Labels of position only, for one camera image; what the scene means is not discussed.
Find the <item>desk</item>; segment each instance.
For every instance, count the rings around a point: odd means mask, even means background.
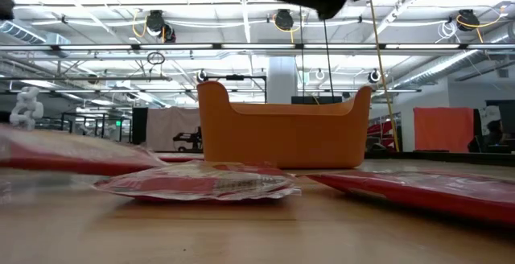
[[[364,170],[440,169],[515,179],[511,167],[366,161]],[[2,264],[510,263],[513,231],[343,196],[300,179],[302,196],[146,204],[25,171],[0,205]]]

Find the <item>white ceiling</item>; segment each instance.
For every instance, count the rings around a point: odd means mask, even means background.
[[[17,19],[22,20],[26,25],[32,23],[52,23],[52,21],[60,21],[60,18],[65,15],[67,20],[80,20],[81,22],[93,23],[91,14],[99,18],[103,23],[123,23],[131,22],[133,15],[137,11],[142,13],[137,14],[137,19],[141,20],[148,13],[149,10],[160,9],[164,10],[164,15],[167,20],[182,21],[192,23],[243,23],[244,7],[241,0],[77,0],[86,8],[76,7],[73,0],[15,0],[19,5],[15,9],[15,16]],[[396,4],[401,0],[373,0],[376,7],[376,16],[378,19],[385,17],[392,11]],[[515,15],[515,8],[509,5],[513,0],[416,0],[407,10],[403,11],[395,20],[396,23],[403,22],[434,22],[447,19],[449,16],[455,17],[457,11],[460,9],[472,8],[476,15],[480,16],[481,22],[494,21],[499,14],[499,6],[503,2],[509,6],[505,12],[509,15],[500,20],[505,23],[508,19]],[[202,5],[177,5],[177,4],[195,4]],[[292,6],[282,2],[275,2],[272,0],[247,0],[247,12],[250,25],[250,42],[252,43],[289,43],[290,34],[278,31],[273,23],[266,23],[267,18],[271,18],[277,9],[291,9],[292,15],[296,22],[299,22],[299,7]],[[324,31],[322,27],[310,27],[319,23],[317,14],[314,10],[303,8],[303,13],[307,17],[306,27],[303,28],[303,41],[309,43],[325,43]],[[342,11],[327,23],[342,22],[345,19],[355,19],[359,16],[363,19],[371,19],[371,10],[365,1],[361,2],[348,2]],[[491,27],[484,28],[484,33],[499,27],[501,23],[494,24]],[[71,41],[71,43],[134,43],[130,38],[135,37],[132,26],[113,27],[114,32],[108,33],[102,27],[84,26],[75,23],[63,24],[55,23],[48,25],[33,26],[38,31],[50,31],[59,33]],[[212,28],[212,27],[187,27],[180,25],[173,25],[177,34],[177,43],[247,43],[245,37],[245,28],[226,27],[226,28]],[[379,40],[382,43],[433,43],[440,39],[438,28],[440,24],[424,26],[424,27],[395,27],[388,26],[379,35]],[[137,25],[139,32],[143,31],[142,25]],[[352,23],[340,26],[328,27],[328,41],[330,43],[359,43],[369,37],[373,33],[372,25],[368,23]],[[475,32],[462,32],[456,33],[459,38],[467,42],[469,40],[477,39]],[[156,38],[146,35],[144,38],[139,39],[142,43],[154,43]],[[301,33],[297,31],[294,33],[294,42],[300,43]],[[5,36],[0,37],[1,43],[16,43],[12,39]],[[253,69],[256,73],[260,72],[261,68],[266,72],[268,68],[268,56],[253,55]],[[298,68],[302,69],[300,63],[301,58],[297,56]],[[392,77],[399,77],[411,70],[412,68],[429,60],[428,56],[383,56],[382,62],[385,69]],[[361,73],[361,69],[372,70],[378,68],[376,56],[331,56],[331,66],[339,65],[340,68],[335,71],[334,83],[335,86],[349,86],[349,85],[363,85],[366,84],[366,74]],[[176,60],[175,61],[181,68],[183,68],[190,77],[194,80],[196,72],[205,69],[213,72],[213,74],[230,74],[230,73],[244,73],[249,70],[249,57],[243,55],[228,56],[222,60]],[[37,64],[56,70],[55,64],[44,62],[36,62]],[[309,55],[304,56],[304,70],[306,72],[311,70],[310,85],[317,86],[322,80],[315,77],[315,73],[319,68],[326,69],[328,66],[328,59],[323,55]],[[85,69],[93,72],[103,73],[108,69],[109,74],[115,75],[129,75],[138,69],[138,65],[133,61],[89,61],[80,66],[80,69],[72,70],[72,72],[85,72]],[[177,76],[177,69],[171,64],[166,62],[163,65],[163,72],[173,76],[174,80],[179,83],[186,83],[181,77]],[[162,81],[151,82],[150,84],[162,84]],[[240,83],[240,85],[248,85],[251,83]],[[173,97],[175,103],[187,102],[184,104],[191,104],[191,98],[184,95],[159,95],[163,100],[168,97]],[[262,101],[262,98],[254,94],[253,97],[245,97],[243,95],[231,94],[231,100],[234,101]]]

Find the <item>orange basket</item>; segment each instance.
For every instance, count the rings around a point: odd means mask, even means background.
[[[197,88],[208,161],[266,161],[280,168],[353,168],[363,162],[370,87],[327,105],[230,103],[218,82]]]

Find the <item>red curtain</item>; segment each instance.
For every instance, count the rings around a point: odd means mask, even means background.
[[[474,109],[415,108],[415,150],[468,152],[474,138]]]

